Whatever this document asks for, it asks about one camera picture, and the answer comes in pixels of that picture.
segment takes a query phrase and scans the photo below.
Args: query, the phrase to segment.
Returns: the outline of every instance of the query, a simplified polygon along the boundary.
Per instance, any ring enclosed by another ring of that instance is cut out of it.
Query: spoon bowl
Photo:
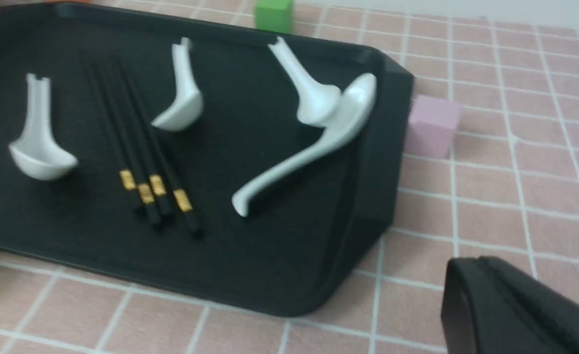
[[[276,44],[269,44],[268,47],[298,91],[298,121],[323,127],[322,122],[332,116],[338,106],[341,97],[339,87],[315,81],[282,37],[277,37]]]
[[[78,164],[75,156],[56,144],[51,132],[51,83],[27,75],[28,112],[18,139],[9,144],[16,166],[25,175],[52,181],[66,175]]]

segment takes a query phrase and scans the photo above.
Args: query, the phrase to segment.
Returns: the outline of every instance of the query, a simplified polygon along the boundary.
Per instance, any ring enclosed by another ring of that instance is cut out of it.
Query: chopsticks
[[[94,87],[95,93],[102,96],[105,106],[108,108],[106,120],[109,121],[110,127],[112,128],[109,133],[110,140],[113,144],[119,142],[120,146],[122,146],[121,150],[123,150],[127,156],[127,162],[129,163],[130,168],[121,173],[123,183],[126,185],[125,188],[127,189],[128,187],[131,187],[131,184],[129,183],[130,175],[128,174],[128,171],[131,170],[132,179],[136,180],[136,190],[138,190],[141,201],[145,205],[148,219],[153,226],[158,227],[162,222],[162,218],[158,211],[154,194],[149,185],[148,175],[145,173],[143,163],[141,163],[138,157],[139,152],[134,146],[134,141],[130,137],[129,131],[125,125],[123,113],[119,108],[121,97],[118,99],[117,95],[113,92],[114,87],[116,87],[116,81],[114,81],[112,76],[110,76],[111,72],[108,70],[109,66],[110,65],[108,65],[107,61],[91,60],[88,70],[89,77],[92,77],[93,79],[91,79],[91,81],[96,83],[96,86]],[[113,135],[118,135],[119,139],[114,139]]]
[[[143,206],[150,223],[160,226],[173,215],[168,186],[193,236],[201,232],[188,195],[150,126],[138,83],[127,63],[115,56],[82,54],[94,99],[103,115],[103,129],[117,160],[123,187],[134,210]]]
[[[93,98],[98,105],[98,109],[101,111],[100,113],[103,117],[109,117],[111,115],[109,105],[105,101],[105,94],[103,94],[103,90],[100,87],[100,83],[98,82],[97,73],[95,72],[93,63],[84,54],[81,54],[81,59],[84,72],[89,79],[89,84],[92,89],[91,91],[93,92]],[[132,174],[132,170],[129,167],[130,164],[128,162],[127,156],[123,151],[123,143],[121,142],[121,139],[116,132],[116,127],[112,123],[111,119],[99,119],[99,121],[102,123],[103,130],[105,130],[106,134],[108,135],[110,150],[113,152],[114,157],[118,163],[119,176],[121,177],[123,188],[127,191],[127,195],[130,199],[130,206],[132,206],[132,210],[140,211],[143,208],[143,200],[141,200],[141,196],[138,193],[136,181],[134,180],[134,175]]]
[[[123,78],[123,82],[125,82],[125,88],[129,93],[129,97],[132,98],[131,101],[133,102],[133,105],[138,112],[138,114],[136,115],[136,123],[137,126],[139,127],[139,130],[142,131],[142,133],[139,134],[139,136],[143,135],[144,133],[145,139],[149,140],[150,143],[152,144],[153,150],[157,155],[160,163],[162,164],[167,180],[173,190],[173,197],[175,198],[178,207],[181,210],[182,215],[184,216],[186,224],[188,225],[188,229],[194,236],[196,236],[202,230],[201,225],[198,222],[197,217],[195,216],[193,206],[191,206],[191,203],[188,199],[188,196],[186,195],[186,191],[184,190],[181,180],[179,179],[176,171],[173,169],[173,166],[167,161],[165,152],[161,147],[156,134],[154,133],[152,128],[150,128],[146,123],[146,119],[151,117],[148,114],[148,110],[146,109],[145,105],[143,104],[143,97],[141,96],[138,83],[133,78],[131,70],[129,68],[129,65],[127,65],[127,63],[117,58],[116,67],[119,70],[121,77]]]
[[[125,106],[125,113],[131,121],[132,130],[134,135],[136,135],[136,141],[138,143],[137,147],[141,153],[141,159],[145,164],[145,168],[149,173],[150,186],[152,186],[152,191],[156,196],[156,201],[158,208],[163,216],[169,217],[173,215],[172,205],[169,201],[169,195],[163,178],[161,177],[159,170],[154,161],[154,155],[152,154],[152,147],[148,143],[148,138],[145,129],[145,122],[143,121],[143,116],[145,112],[140,108],[139,97],[132,94],[128,90],[129,85],[126,85],[126,74],[123,72],[120,60],[113,59],[108,62],[108,69],[112,72],[114,77],[114,83],[117,84],[117,92],[120,92],[122,101]]]

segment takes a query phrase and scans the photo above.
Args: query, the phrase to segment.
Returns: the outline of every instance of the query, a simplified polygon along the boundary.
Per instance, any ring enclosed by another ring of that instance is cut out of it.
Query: white grid line
[[[132,284],[130,285],[130,287],[132,289],[135,289],[136,284]],[[123,311],[125,311],[125,308],[127,307],[127,304],[129,303],[131,298],[132,298],[131,291],[126,291],[123,294],[123,296],[121,297],[121,301],[119,302],[116,310],[114,310],[114,314],[112,314],[112,317],[110,318],[110,321],[108,322],[108,325],[105,328],[105,331],[103,331],[101,338],[99,338],[98,343],[94,347],[94,351],[99,353],[103,351],[103,348],[105,348],[105,345],[108,343],[108,340],[110,340],[110,336],[112,336],[114,329],[116,329],[117,325],[119,324],[119,320],[123,315]]]
[[[444,242],[453,242],[453,238],[451,237],[444,237],[444,236],[434,236],[434,235],[426,235],[426,234],[422,234],[422,233],[417,233],[415,231],[409,231],[406,229],[398,229],[395,227],[391,227],[392,231],[397,231],[400,233],[404,233],[406,235],[410,235],[410,236],[415,236],[415,237],[423,237],[423,238],[428,238],[428,239],[434,239],[434,240],[440,240],[440,241],[444,241]],[[492,244],[482,244],[480,242],[475,242],[475,241],[469,241],[469,240],[460,240],[461,244],[467,244],[467,245],[471,245],[471,246],[477,246],[477,247],[482,247],[482,248],[486,248],[486,249],[499,249],[502,251],[509,251],[512,253],[517,253],[517,254],[521,254],[521,255],[527,255],[527,251],[523,250],[523,249],[518,249],[518,248],[514,248],[514,247],[508,247],[508,246],[498,246],[498,245],[492,245]],[[568,257],[564,257],[564,256],[559,256],[559,255],[551,255],[548,253],[535,253],[535,255],[539,258],[547,258],[547,259],[551,259],[551,260],[558,260],[561,262],[571,262],[573,264],[579,264],[579,259],[575,259],[575,258],[568,258]],[[16,265],[16,264],[11,264],[8,262],[0,262],[0,266],[9,266],[12,267],[14,269],[20,269],[23,271],[30,271],[30,272],[35,272],[35,273],[42,273],[42,274],[48,274],[48,275],[53,275],[56,272],[55,271],[51,271],[48,269],[39,269],[37,267],[31,267],[31,266],[25,266],[25,265]],[[361,271],[361,270],[355,270],[354,273],[360,274],[360,275],[364,275],[364,276],[372,276],[372,277],[377,277],[377,275],[375,273],[369,272],[369,271]],[[152,290],[145,290],[145,289],[138,289],[132,286],[125,286],[125,285],[119,285],[119,284],[112,284],[109,282],[103,282],[101,280],[93,280],[93,279],[87,279],[87,278],[83,278],[80,276],[75,276],[75,275],[69,275],[66,273],[62,273],[60,274],[60,278],[67,278],[70,280],[76,280],[78,282],[83,282],[86,284],[92,284],[92,285],[97,285],[97,286],[102,286],[102,287],[107,287],[107,288],[111,288],[111,289],[119,289],[119,290],[123,290],[123,291],[130,291],[134,294],[143,294],[143,295],[149,295],[149,296],[154,296],[157,298],[162,298],[165,300],[176,300],[179,302],[185,302],[188,304],[194,304],[194,305],[202,305],[204,307],[210,307],[213,309],[220,309],[220,310],[225,310],[225,311],[233,311],[233,312],[242,312],[242,313],[249,313],[249,314],[256,314],[256,312],[253,311],[249,311],[249,310],[245,310],[245,309],[240,309],[237,307],[233,307],[230,305],[223,305],[223,304],[216,304],[213,302],[209,302],[206,300],[200,300],[197,298],[190,298],[188,296],[183,296],[183,295],[177,295],[177,294],[168,294],[168,293],[164,293],[164,292],[157,292],[157,291],[152,291]],[[410,286],[415,286],[415,287],[422,287],[425,289],[430,289],[430,290],[434,290],[434,291],[442,291],[442,287],[438,286],[438,285],[434,285],[434,284],[427,284],[424,282],[417,282],[414,280],[408,280],[408,279],[403,279],[403,278],[396,278],[393,276],[381,276],[382,280],[386,280],[388,282],[393,282],[393,283],[397,283],[397,284],[405,284],[405,285],[410,285]],[[292,323],[305,323],[305,320],[290,320]],[[361,335],[364,336],[366,338],[370,338],[372,336],[371,333],[367,333],[367,332],[360,332],[360,331],[354,331],[351,329],[345,329],[343,327],[339,327],[336,325],[329,325],[329,324],[321,324],[321,323],[317,323],[314,321],[308,321],[309,325],[313,325],[315,327],[319,327],[321,329],[326,329],[326,330],[330,330],[330,331],[335,331],[335,332],[341,332],[341,333],[346,333],[346,334],[354,334],[354,335]],[[103,354],[103,352],[98,352],[95,350],[90,350],[88,348],[83,348],[83,347],[79,347],[79,346],[75,346],[75,345],[70,345],[67,343],[62,343],[59,341],[55,341],[55,340],[47,340],[44,338],[38,338],[35,336],[28,336],[25,334],[21,334],[21,333],[17,333],[17,332],[13,332],[13,331],[4,331],[2,329],[0,329],[0,334],[3,334],[5,336],[8,336],[10,338],[17,338],[17,339],[23,339],[23,340],[28,340],[28,341],[32,341],[35,343],[42,343],[42,344],[46,344],[46,345],[51,345],[52,347],[59,347],[59,348],[67,348],[70,350],[76,350],[79,352],[84,352],[84,353],[90,353],[90,354]],[[376,340],[380,340],[380,341],[388,341],[391,343],[399,343],[402,345],[407,345],[408,347],[414,347],[414,348],[422,348],[425,350],[431,350],[434,352],[444,352],[445,348],[443,347],[436,347],[436,346],[431,346],[431,345],[425,345],[422,343],[417,343],[414,341],[407,341],[401,338],[395,338],[395,337],[390,337],[390,336],[382,336],[382,335],[375,335],[375,339]]]
[[[291,329],[291,322],[285,320],[285,326],[283,327],[283,336],[280,337],[280,345],[278,346],[277,354],[285,354],[287,350],[287,340],[289,340],[289,330]]]
[[[494,27],[494,22],[489,21],[492,44],[497,44],[497,31]],[[499,83],[499,94],[501,96],[501,107],[503,108],[503,119],[506,124],[506,132],[508,137],[514,136],[512,134],[512,129],[510,128],[510,116],[508,115],[508,103],[506,101],[505,89],[503,87],[503,73],[501,72],[501,59],[499,55],[498,47],[492,48],[492,53],[494,54],[494,60],[496,62],[496,74]],[[519,173],[519,167],[517,163],[517,154],[515,151],[515,146],[513,142],[509,142],[508,146],[510,148],[510,157],[512,158],[512,167],[514,168],[515,180],[517,182],[517,193],[519,197],[519,206],[521,206],[521,218],[523,221],[523,233],[525,234],[525,244],[527,245],[528,257],[530,259],[530,268],[532,269],[532,276],[537,279],[538,272],[536,271],[536,263],[534,262],[534,254],[532,252],[532,240],[530,239],[530,226],[528,224],[528,215],[525,211],[525,197],[523,196],[523,185],[521,184],[521,174]]]
[[[9,2],[13,2],[13,3],[16,3],[16,4],[22,4],[22,3],[24,3],[23,1],[18,1],[18,0],[8,0],[8,1],[9,1]],[[154,4],[154,3],[155,3],[155,1],[151,1],[151,0],[127,0],[127,1],[129,1],[129,2],[142,2],[142,3],[148,3],[148,4]],[[309,3],[307,3],[307,2],[296,2],[296,3],[297,3],[297,4],[298,4],[298,3],[301,3],[301,4],[302,4],[302,3],[304,3],[304,4],[309,4]],[[169,3],[168,5],[173,5],[173,6],[177,6],[177,7],[192,7],[192,6],[188,6],[188,5],[184,5],[184,4],[177,4],[177,3]],[[315,6],[315,7],[325,7],[325,5],[318,5],[318,4],[309,4],[309,5],[312,5],[312,6]],[[349,7],[333,6],[333,8],[345,9],[345,10],[348,10],[348,11],[355,11],[355,12],[364,11],[363,9],[353,9],[353,8],[349,8]],[[222,11],[222,10],[215,10],[215,9],[211,9],[211,10],[216,11],[216,12],[222,12],[222,13],[231,13],[231,11]],[[406,18],[406,17],[409,17],[409,18],[412,18],[412,19],[415,19],[415,20],[424,20],[424,21],[427,21],[427,22],[446,23],[446,21],[436,20],[436,19],[434,19],[434,18],[422,17],[422,15],[419,15],[419,14],[408,14],[407,16],[405,16],[404,14],[384,13],[384,12],[382,12],[382,11],[376,11],[376,10],[371,11],[371,13],[375,13],[375,14],[387,14],[387,15],[390,15],[390,16],[392,16],[392,17],[397,17],[397,18]],[[470,18],[470,19],[467,19],[467,18],[458,18],[458,20],[478,20],[478,19],[477,19],[477,18]],[[295,22],[295,23],[305,23],[305,24],[308,24],[308,25],[312,25],[312,24],[313,24],[313,23],[310,23],[310,22],[300,22],[300,21],[294,21],[294,22]],[[463,26],[463,27],[474,27],[474,28],[479,28],[479,29],[489,29],[488,26],[475,25],[475,24],[472,24],[472,23],[454,22],[454,25]],[[353,30],[356,30],[356,29],[354,29],[353,27],[342,27],[342,28],[344,28],[344,29],[353,29]],[[531,31],[524,31],[524,30],[520,30],[520,29],[504,29],[504,28],[499,28],[499,27],[497,27],[497,30],[498,30],[498,31],[505,31],[505,32],[513,32],[513,33],[522,33],[522,34],[533,34]],[[550,38],[566,39],[566,40],[576,40],[576,39],[577,39],[575,36],[561,36],[561,35],[558,35],[558,34],[541,33],[541,36],[550,37]]]
[[[381,275],[383,273],[383,259],[386,253],[386,235],[379,238],[379,256],[377,256],[377,274],[374,283],[374,300],[372,301],[372,322],[370,323],[370,348],[369,354],[375,351],[375,335],[379,326],[379,299],[381,298]]]
[[[454,99],[454,80],[453,80],[453,22],[452,18],[447,18],[447,80],[448,90],[449,90],[449,101],[453,102]],[[456,176],[456,148],[454,144],[451,144],[449,148],[449,173],[451,175],[451,233],[453,234],[453,256],[460,256],[460,246],[458,244],[459,229],[457,223],[457,176]]]
[[[433,76],[422,76],[422,75],[415,75],[415,76],[417,78],[426,79],[426,80],[430,80],[430,81],[436,81],[439,83],[448,83],[449,81],[452,81],[453,83],[458,84],[458,85],[469,85],[472,87],[482,87],[482,88],[492,88],[492,89],[500,89],[501,88],[498,85],[483,84],[483,83],[478,83],[476,81],[453,80],[453,79],[435,78]],[[550,96],[550,97],[552,96],[551,92],[544,91],[544,90],[522,89],[522,88],[515,88],[515,87],[504,87],[504,89],[505,90],[511,90],[514,92],[536,94],[539,96]],[[572,96],[570,94],[556,94],[556,96],[562,97],[562,98],[575,99],[575,100],[579,101],[579,96]]]
[[[364,43],[364,34],[366,33],[366,26],[368,26],[368,11],[364,11],[362,14],[362,22],[359,24],[359,33],[357,34],[357,43]]]
[[[0,328],[0,336],[6,336],[7,338],[10,338],[13,340],[30,341],[32,343],[39,343],[39,344],[47,345],[49,347],[54,347],[54,348],[75,350],[76,352],[85,353],[85,354],[92,354],[92,352],[93,352],[93,350],[90,348],[80,347],[78,345],[72,345],[69,343],[56,341],[56,340],[48,340],[46,338],[31,336],[29,334],[23,334],[23,333],[14,332],[14,331],[7,331],[6,329],[1,329],[1,328]]]
[[[191,18],[197,18],[197,14],[200,13],[200,10],[203,9],[205,5],[206,0],[200,0],[200,2],[197,4],[197,7],[195,7],[193,12],[191,13]]]
[[[313,38],[320,38],[320,33],[322,32],[323,22],[325,21],[325,18],[327,18],[328,10],[329,10],[328,6],[322,7],[322,9],[320,11],[320,18],[318,20],[318,23],[315,24],[316,29],[313,32]]]
[[[405,16],[405,20],[403,20],[403,34],[401,39],[401,53],[399,54],[399,64],[402,67],[405,67],[405,63],[407,61],[408,54],[408,42],[409,42],[409,31],[411,30],[411,18],[409,16]]]
[[[233,17],[233,20],[231,20],[231,22],[230,22],[231,25],[236,25],[237,22],[239,22],[239,18],[242,17],[242,15],[244,14],[244,10],[246,9],[247,6],[248,6],[248,0],[242,0],[242,2],[239,4],[239,7],[237,9],[237,13]]]
[[[42,303],[44,303],[44,301],[47,299],[47,297],[51,293],[51,289],[53,289],[55,284],[58,282],[58,279],[60,278],[60,274],[63,271],[64,271],[63,266],[59,266],[59,267],[57,267],[57,269],[55,271],[53,271],[51,278],[49,279],[47,284],[44,285],[44,287],[40,291],[40,294],[38,294],[38,297],[35,299],[35,301],[33,301],[33,304],[31,304],[31,307],[29,307],[29,310],[23,316],[23,318],[20,320],[19,324],[16,325],[16,328],[13,330],[13,332],[22,333],[22,331],[24,331],[25,327],[29,324],[29,322],[31,321],[31,319],[33,318],[35,313],[40,309],[40,306],[42,305]],[[5,345],[3,345],[3,348],[0,351],[0,354],[7,354],[10,350],[12,350],[15,342],[16,342],[16,338],[10,337],[7,340],[7,342],[5,343]]]
[[[398,191],[402,191],[404,193],[409,193],[409,194],[414,194],[414,195],[420,195],[421,197],[431,197],[431,198],[443,199],[443,200],[451,200],[452,199],[451,195],[449,195],[449,194],[435,193],[435,192],[422,191],[422,190],[413,190],[413,189],[404,188],[404,187],[398,187]],[[525,210],[527,212],[538,213],[540,215],[555,217],[557,219],[568,219],[568,220],[579,221],[579,215],[577,215],[577,214],[562,213],[560,211],[533,208],[531,206],[521,206],[520,204],[489,202],[486,200],[470,199],[470,198],[463,198],[463,197],[456,197],[456,202],[465,203],[465,204],[474,204],[476,206],[483,206],[483,207],[489,207],[489,208]]]
[[[306,25],[313,25],[313,23],[310,22],[299,22],[296,21],[296,23],[303,23]],[[321,23],[322,26],[324,27],[331,27],[332,29],[342,29],[342,30],[354,30],[357,31],[357,28],[354,27],[346,27],[346,26],[336,26],[336,25],[328,25],[326,23]],[[367,29],[366,33],[376,33],[376,34],[388,34],[390,36],[403,36],[402,33],[396,33],[396,32],[383,32],[383,31],[375,31],[373,29]],[[431,36],[419,36],[417,34],[407,34],[408,37],[410,38],[420,38],[420,39],[427,39],[427,40],[435,40],[435,41],[440,41],[440,42],[445,42],[444,38],[437,38],[437,37],[431,37]],[[497,49],[510,49],[510,50],[517,50],[520,52],[528,52],[528,53],[535,53],[538,54],[538,50],[534,50],[534,49],[524,49],[524,48],[519,48],[519,47],[508,47],[505,45],[496,45],[496,47],[493,46],[493,44],[488,44],[488,43],[481,43],[481,42],[468,42],[468,41],[464,41],[464,40],[453,40],[453,43],[458,43],[458,44],[472,44],[472,45],[478,45],[481,47],[487,47],[487,48],[497,48]],[[559,57],[565,57],[565,58],[579,58],[579,56],[576,55],[572,55],[572,54],[564,54],[564,53],[556,53],[556,52],[545,52],[546,54],[551,54],[553,56],[559,56]]]
[[[430,239],[430,240],[438,240],[441,242],[453,242],[451,237],[420,233],[418,231],[402,229],[400,227],[393,227],[392,226],[392,227],[390,227],[390,231],[394,231],[394,232],[401,233],[401,234],[408,235],[408,236],[420,237],[420,238]],[[460,239],[460,244],[464,244],[466,246],[478,247],[478,248],[492,249],[494,251],[507,251],[510,253],[516,253],[518,255],[524,255],[524,256],[528,256],[528,253],[529,253],[526,249],[521,249],[521,248],[512,247],[512,246],[504,246],[501,244],[489,244],[489,243],[484,243],[484,242],[478,242],[475,240]],[[534,251],[533,254],[537,258],[545,258],[548,260],[555,260],[555,261],[567,262],[567,263],[579,265],[579,258],[573,258],[573,257],[568,257],[568,256],[556,255],[554,253],[537,252],[537,251]]]
[[[384,53],[386,54],[400,54],[400,52],[393,52],[391,50],[383,50]],[[440,61],[447,61],[447,58],[444,57],[434,57],[434,56],[427,56],[424,54],[413,54],[413,53],[408,53],[407,56],[413,57],[413,58],[421,58],[421,59],[431,59],[431,60],[440,60]],[[479,62],[479,61],[475,61],[475,60],[464,60],[464,59],[451,59],[454,63],[468,63],[468,64],[472,64],[472,65],[480,65],[480,66],[490,66],[490,67],[495,67],[495,63],[489,63],[489,62]],[[521,70],[521,71],[527,71],[527,72],[536,72],[538,74],[544,74],[545,72],[543,70],[539,70],[539,69],[532,69],[532,68],[527,68],[527,67],[520,67],[520,66],[512,66],[512,65],[501,65],[501,67],[505,68],[505,69],[512,69],[512,70]],[[570,78],[579,78],[579,74],[571,74],[568,72],[559,72],[559,71],[550,71],[552,74],[554,75],[560,75],[560,76],[568,76]]]
[[[541,37],[539,36],[538,27],[533,26],[533,28],[534,28],[534,38],[536,39],[537,45],[539,46],[539,49],[543,49],[543,43],[541,42]],[[543,52],[541,52],[541,59],[543,60],[543,68],[547,70],[548,69],[548,61],[545,58]],[[557,111],[558,118],[559,118],[559,121],[561,124],[561,130],[563,130],[563,135],[564,135],[564,138],[567,142],[567,148],[568,148],[569,154],[571,156],[571,161],[573,162],[573,166],[575,168],[576,175],[577,175],[578,180],[579,180],[578,160],[576,159],[576,153],[573,150],[573,146],[572,146],[571,140],[569,138],[569,133],[567,132],[567,128],[565,127],[565,124],[564,124],[563,110],[561,109],[561,106],[558,103],[558,98],[556,97],[557,95],[555,94],[554,81],[552,80],[552,76],[549,72],[547,72],[546,76],[548,78],[549,87],[550,87],[551,92],[552,92],[552,99],[554,100],[554,107]]]
[[[206,318],[208,318],[210,311],[210,306],[204,306],[204,310],[202,311],[199,320],[197,320],[197,325],[195,325],[193,336],[191,336],[191,340],[189,341],[188,347],[186,348],[186,354],[193,354],[195,352],[195,347],[197,346],[197,342],[202,336],[202,331],[204,330],[204,325],[206,324]]]

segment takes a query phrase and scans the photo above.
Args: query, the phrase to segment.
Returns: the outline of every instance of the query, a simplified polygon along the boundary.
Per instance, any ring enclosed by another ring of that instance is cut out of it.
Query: spoon handle
[[[277,164],[258,175],[255,179],[246,183],[233,195],[233,207],[235,207],[235,210],[239,215],[243,217],[248,216],[249,201],[260,191],[276,183],[276,181],[282,179],[286,175],[289,175],[303,166],[312,163],[316,159],[327,155],[337,147],[338,146],[335,144],[330,144],[328,140],[318,140],[313,145],[305,148],[305,150],[298,152],[298,154],[293,155],[289,159]]]

